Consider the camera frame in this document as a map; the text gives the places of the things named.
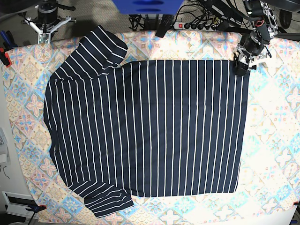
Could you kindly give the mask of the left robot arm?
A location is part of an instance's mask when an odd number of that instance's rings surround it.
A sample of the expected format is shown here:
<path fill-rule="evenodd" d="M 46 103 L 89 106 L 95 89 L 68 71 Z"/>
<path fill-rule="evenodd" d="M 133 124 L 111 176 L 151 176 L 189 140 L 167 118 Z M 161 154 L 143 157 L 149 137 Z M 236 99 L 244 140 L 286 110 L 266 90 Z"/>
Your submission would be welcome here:
<path fill-rule="evenodd" d="M 252 30 L 243 34 L 234 54 L 234 72 L 238 76 L 245 75 L 248 71 L 256 69 L 255 57 L 258 57 L 278 33 L 275 12 L 266 2 L 261 0 L 244 0 L 247 19 Z"/>

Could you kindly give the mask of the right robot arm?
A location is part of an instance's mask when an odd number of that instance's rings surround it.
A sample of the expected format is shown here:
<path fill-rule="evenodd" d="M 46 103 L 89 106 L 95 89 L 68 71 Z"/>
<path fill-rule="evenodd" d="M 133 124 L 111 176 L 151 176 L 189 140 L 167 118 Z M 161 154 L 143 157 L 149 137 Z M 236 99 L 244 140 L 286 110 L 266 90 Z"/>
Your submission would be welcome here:
<path fill-rule="evenodd" d="M 37 7 L 37 27 L 41 28 L 43 33 L 48 33 L 54 26 L 66 19 L 58 15 L 58 9 L 75 11 L 76 7 L 60 4 L 57 0 L 44 0 Z"/>

